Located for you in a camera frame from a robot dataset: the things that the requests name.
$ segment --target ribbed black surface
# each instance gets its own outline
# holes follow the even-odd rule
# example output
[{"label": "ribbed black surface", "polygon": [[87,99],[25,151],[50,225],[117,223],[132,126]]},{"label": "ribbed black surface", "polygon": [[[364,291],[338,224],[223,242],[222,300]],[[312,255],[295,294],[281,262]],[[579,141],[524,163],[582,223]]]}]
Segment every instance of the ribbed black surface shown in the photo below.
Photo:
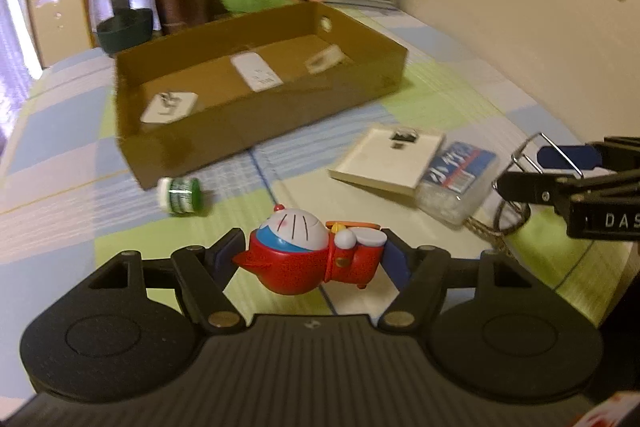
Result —
[{"label": "ribbed black surface", "polygon": [[566,427],[593,405],[492,402],[442,377],[409,337],[366,316],[258,317],[209,339],[169,385],[107,404],[40,395],[8,427]]}]

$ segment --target brown cardboard box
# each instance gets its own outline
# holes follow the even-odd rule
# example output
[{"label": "brown cardboard box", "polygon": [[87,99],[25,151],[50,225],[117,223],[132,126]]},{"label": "brown cardboard box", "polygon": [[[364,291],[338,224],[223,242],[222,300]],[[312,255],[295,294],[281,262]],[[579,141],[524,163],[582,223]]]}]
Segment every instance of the brown cardboard box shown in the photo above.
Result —
[{"label": "brown cardboard box", "polygon": [[[347,59],[309,74],[305,61],[331,44]],[[230,56],[254,51],[282,79],[253,92]],[[302,3],[212,22],[116,57],[120,149],[143,188],[398,89],[406,49],[339,10]],[[167,124],[140,116],[160,92],[198,95]]]}]

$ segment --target table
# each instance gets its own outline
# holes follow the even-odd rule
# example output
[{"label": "table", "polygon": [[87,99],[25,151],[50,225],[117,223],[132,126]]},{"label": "table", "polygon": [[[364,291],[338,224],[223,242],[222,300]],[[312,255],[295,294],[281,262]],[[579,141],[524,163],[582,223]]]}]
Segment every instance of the table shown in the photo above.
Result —
[{"label": "table", "polygon": [[[200,170],[196,175],[213,196],[204,217],[169,217],[156,205],[155,192],[136,184],[114,138],[113,61],[101,50],[60,62],[34,84],[0,163],[0,418],[33,393],[18,357],[24,328],[121,250],[152,259],[185,245],[208,247],[231,227],[248,234],[278,202],[321,221],[380,223],[410,245],[478,257],[488,245],[470,232],[452,230],[402,198],[329,178],[326,167],[373,122],[437,128],[448,142],[494,150],[502,165],[537,131],[558,143],[578,143],[523,90],[445,34],[399,11],[344,10],[409,49],[400,91]],[[492,215],[497,201],[489,197],[479,217]],[[520,261],[537,275],[545,272],[552,285],[558,282],[561,295],[598,323],[629,249],[588,247],[560,264],[545,257]],[[363,291],[330,282],[307,295],[280,296],[242,270],[225,291],[247,319],[253,313],[368,313],[373,320],[397,292],[382,268]],[[176,306],[171,291],[148,293]],[[471,296],[451,293],[448,305]]]}]

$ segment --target blue label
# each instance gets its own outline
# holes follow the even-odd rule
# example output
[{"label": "blue label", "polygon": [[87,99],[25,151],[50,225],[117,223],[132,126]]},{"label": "blue label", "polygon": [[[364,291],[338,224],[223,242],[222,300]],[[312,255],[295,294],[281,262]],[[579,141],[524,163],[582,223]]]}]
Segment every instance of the blue label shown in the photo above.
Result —
[{"label": "blue label", "polygon": [[494,159],[491,151],[454,142],[431,161],[423,180],[464,194]]}]

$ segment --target dark green bowl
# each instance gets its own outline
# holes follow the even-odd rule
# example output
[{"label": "dark green bowl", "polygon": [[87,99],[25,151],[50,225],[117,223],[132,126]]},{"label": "dark green bowl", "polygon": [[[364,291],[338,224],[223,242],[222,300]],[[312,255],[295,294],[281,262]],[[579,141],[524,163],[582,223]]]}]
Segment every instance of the dark green bowl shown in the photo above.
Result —
[{"label": "dark green bowl", "polygon": [[108,55],[151,40],[153,31],[154,13],[149,8],[123,10],[96,28],[100,47]]}]

